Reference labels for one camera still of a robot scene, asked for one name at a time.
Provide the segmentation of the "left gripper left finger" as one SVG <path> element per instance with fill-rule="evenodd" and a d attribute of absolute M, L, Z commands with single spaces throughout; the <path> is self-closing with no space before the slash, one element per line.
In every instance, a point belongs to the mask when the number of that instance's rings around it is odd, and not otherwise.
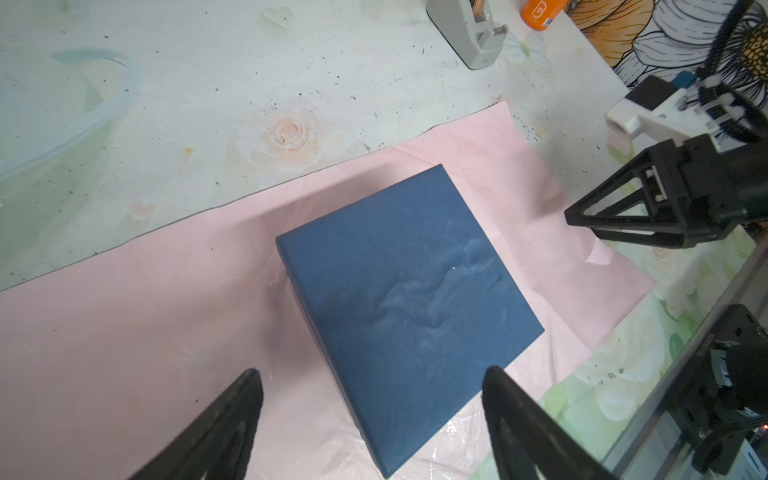
<path fill-rule="evenodd" d="M 259 372 L 245 370 L 134 479 L 245 478 L 263 406 Z"/>

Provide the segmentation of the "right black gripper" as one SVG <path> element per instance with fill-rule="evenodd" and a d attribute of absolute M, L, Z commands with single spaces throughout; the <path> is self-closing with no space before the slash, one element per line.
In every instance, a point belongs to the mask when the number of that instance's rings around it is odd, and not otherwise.
<path fill-rule="evenodd" d="M 767 141 L 719 152 L 701 135 L 684 142 L 680 172 L 691 200 L 694 240 L 721 240 L 736 226 L 767 220 Z M 644 149 L 565 212 L 571 226 L 602 240 L 680 249 L 687 190 L 681 149 L 667 140 Z"/>

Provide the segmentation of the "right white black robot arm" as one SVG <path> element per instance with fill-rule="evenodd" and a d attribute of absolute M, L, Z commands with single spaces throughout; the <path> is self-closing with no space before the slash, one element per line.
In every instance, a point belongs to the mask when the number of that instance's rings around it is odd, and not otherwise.
<path fill-rule="evenodd" d="M 667 249 L 722 240 L 767 220 L 767 116 L 735 90 L 680 88 L 650 76 L 605 115 L 627 140 L 652 145 L 564 212 L 602 240 Z"/>

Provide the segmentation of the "dark blue gift box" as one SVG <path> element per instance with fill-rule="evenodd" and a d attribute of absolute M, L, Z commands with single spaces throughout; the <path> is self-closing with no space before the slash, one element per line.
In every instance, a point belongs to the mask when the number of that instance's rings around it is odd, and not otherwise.
<path fill-rule="evenodd" d="M 392 476 L 542 325 L 442 166 L 278 236 L 303 313 Z"/>

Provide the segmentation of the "pink wrapping paper sheet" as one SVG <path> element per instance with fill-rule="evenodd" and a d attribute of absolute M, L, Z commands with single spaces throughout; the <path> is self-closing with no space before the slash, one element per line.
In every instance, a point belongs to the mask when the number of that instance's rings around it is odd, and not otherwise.
<path fill-rule="evenodd" d="M 436 165 L 543 326 L 505 364 L 528 394 L 572 373 L 652 290 L 565 223 L 568 195 L 497 104 L 4 291 L 2 477 L 126 479 L 253 367 L 265 401 L 249 478 L 378 478 L 275 240 Z"/>

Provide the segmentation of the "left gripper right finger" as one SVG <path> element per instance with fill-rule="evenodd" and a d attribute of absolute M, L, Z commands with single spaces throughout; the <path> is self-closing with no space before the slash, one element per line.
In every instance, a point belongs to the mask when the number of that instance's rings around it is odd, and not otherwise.
<path fill-rule="evenodd" d="M 482 404 L 501 479 L 612 479 L 498 366 L 482 384 Z"/>

